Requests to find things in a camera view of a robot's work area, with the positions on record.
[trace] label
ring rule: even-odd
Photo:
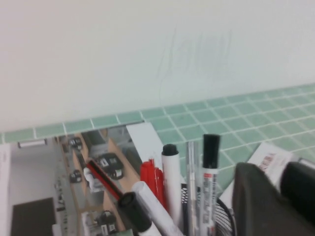
[[[200,234],[215,235],[215,210],[217,203],[218,169],[202,168],[202,189],[200,200]]]

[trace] white wall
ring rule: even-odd
[[[2,0],[0,130],[315,78],[311,0]]]

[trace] green tile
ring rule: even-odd
[[[221,149],[232,148],[242,145],[234,134],[224,134],[221,138]]]
[[[307,97],[310,98],[312,101],[314,101],[315,100],[315,93],[308,94]]]
[[[274,98],[274,97],[282,97],[282,90],[280,89],[276,89],[276,90],[271,90],[271,91],[267,91],[266,94],[268,95],[268,97],[270,98]]]
[[[169,115],[186,112],[185,107],[183,105],[168,106],[165,107],[164,109],[165,112]]]
[[[248,159],[253,154],[253,151],[250,151],[246,146],[236,147],[230,150],[225,151],[226,155],[228,155],[232,161],[235,163],[238,162],[247,162]]]
[[[173,115],[173,116],[170,116],[170,118],[172,119],[172,121],[177,127],[196,124],[195,120],[188,113],[180,114],[180,115]]]
[[[277,108],[269,101],[255,102],[255,105],[263,112],[276,110]]]
[[[208,105],[211,107],[224,106],[227,104],[224,98],[216,98],[207,101]]]
[[[181,175],[183,177],[186,177],[187,176],[187,168],[186,168],[186,159],[185,158],[180,159],[180,168],[181,168]]]
[[[151,120],[148,120],[148,122],[151,122],[151,124],[153,125],[156,131],[174,128],[172,122],[167,117],[151,119]]]
[[[118,124],[118,121],[115,115],[96,117],[92,119],[92,122],[95,128],[114,126]]]
[[[118,120],[120,121],[120,123],[123,123],[123,124],[142,121],[142,118],[141,118],[140,113],[138,111],[119,114],[119,115],[117,115],[117,117],[118,117]]]
[[[207,130],[209,134],[222,134],[228,132],[228,129],[220,121],[204,124],[203,127]]]
[[[226,99],[230,103],[245,102],[245,101],[247,101],[247,96],[246,95],[236,95],[236,96],[227,97]]]
[[[192,102],[192,103],[188,103],[188,104],[186,104],[186,107],[187,107],[188,110],[190,110],[190,111],[197,111],[197,110],[202,110],[202,109],[206,109],[206,108],[207,108],[205,102]]]
[[[299,89],[302,92],[314,92],[314,85],[302,85],[299,86]]]
[[[198,153],[202,154],[203,153],[203,139],[201,138],[200,140],[197,140],[195,142],[198,143]]]
[[[265,115],[270,117],[274,122],[289,120],[289,117],[283,111],[268,112]]]
[[[301,148],[292,138],[290,137],[282,137],[279,139],[275,139],[272,143],[280,148],[283,148],[287,151],[292,151]]]
[[[194,139],[201,139],[205,132],[203,132],[202,128],[199,125],[187,128],[181,128],[180,132],[185,137],[187,141]]]
[[[263,92],[251,93],[251,94],[248,94],[248,98],[252,101],[262,100],[266,98],[266,94]]]
[[[289,115],[291,115],[293,118],[301,118],[306,117],[307,114],[303,112],[300,108],[289,108],[285,110]]]
[[[176,130],[161,131],[157,134],[164,145],[184,141]]]
[[[270,121],[265,117],[263,114],[254,114],[246,116],[246,118],[254,125],[254,126],[261,126],[269,124]]]
[[[186,143],[176,144],[180,157],[186,157]]]
[[[304,159],[307,159],[309,161],[315,162],[315,157],[311,155],[311,153],[306,149],[295,151],[294,154],[299,157],[303,157]]]
[[[311,147],[314,146],[315,144],[315,137],[310,133],[297,134],[292,137],[298,140],[305,147]]]
[[[273,100],[281,108],[293,107],[294,105],[286,98],[280,98]]]
[[[314,117],[310,117],[310,118],[306,118],[306,119],[300,119],[299,122],[302,123],[303,125],[305,125],[308,129],[315,129],[315,118]]]
[[[218,119],[215,114],[210,110],[194,112],[193,115],[200,123],[206,123]]]
[[[6,143],[33,140],[34,132],[33,129],[22,129],[18,131],[5,132],[4,139]]]
[[[300,93],[298,88],[285,88],[283,89],[283,92],[285,95],[296,95]]]
[[[284,129],[289,134],[296,134],[304,131],[304,129],[295,121],[280,123],[279,126],[281,126],[281,128]]]
[[[293,100],[298,105],[303,105],[303,104],[310,103],[310,101],[305,96],[291,97],[291,100]]]
[[[221,151],[219,153],[219,169],[221,168],[225,168],[228,166],[233,165],[234,163],[232,163],[227,157],[226,155],[223,153],[223,151]]]
[[[238,114],[236,113],[236,111],[230,107],[220,107],[220,108],[215,108],[215,112],[222,118],[222,119],[226,119],[226,118],[231,118],[231,117],[236,117],[238,116]]]
[[[46,126],[38,127],[35,130],[36,130],[36,136],[38,138],[64,135],[63,124],[46,125]]]
[[[83,119],[79,121],[65,122],[65,129],[68,134],[92,129],[92,123],[89,119]]]
[[[244,115],[256,113],[256,108],[250,103],[236,104],[235,107]]]
[[[235,167],[227,168],[219,171],[218,183],[222,189],[226,189],[228,185],[234,179],[234,169]]]
[[[315,104],[304,106],[303,108],[307,110],[309,113],[311,113],[312,115],[315,115]]]
[[[256,151],[256,149],[259,147],[261,143],[255,143],[255,144],[249,144],[248,147],[252,150],[252,154],[254,153],[254,151]]]
[[[263,141],[264,137],[255,129],[236,132],[245,143]]]
[[[142,116],[146,119],[148,118],[156,118],[164,116],[164,111],[162,108],[153,108],[141,111]]]
[[[270,124],[259,128],[259,130],[264,133],[269,139],[277,138],[285,135],[276,125]]]
[[[228,119],[225,123],[232,128],[232,130],[240,130],[249,128],[250,125],[243,118]]]

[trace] white marker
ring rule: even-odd
[[[145,182],[139,181],[131,189],[163,236],[184,236]]]
[[[162,166],[169,214],[175,225],[177,225],[180,230],[183,230],[181,168],[179,152],[175,145],[164,145]]]

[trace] pen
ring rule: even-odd
[[[197,142],[186,142],[186,167],[187,167],[187,212],[188,235],[199,236],[199,222],[197,215],[197,189],[196,189],[196,159],[198,153]]]
[[[215,236],[215,206],[217,197],[220,135],[203,135],[202,188],[200,197],[200,235]]]

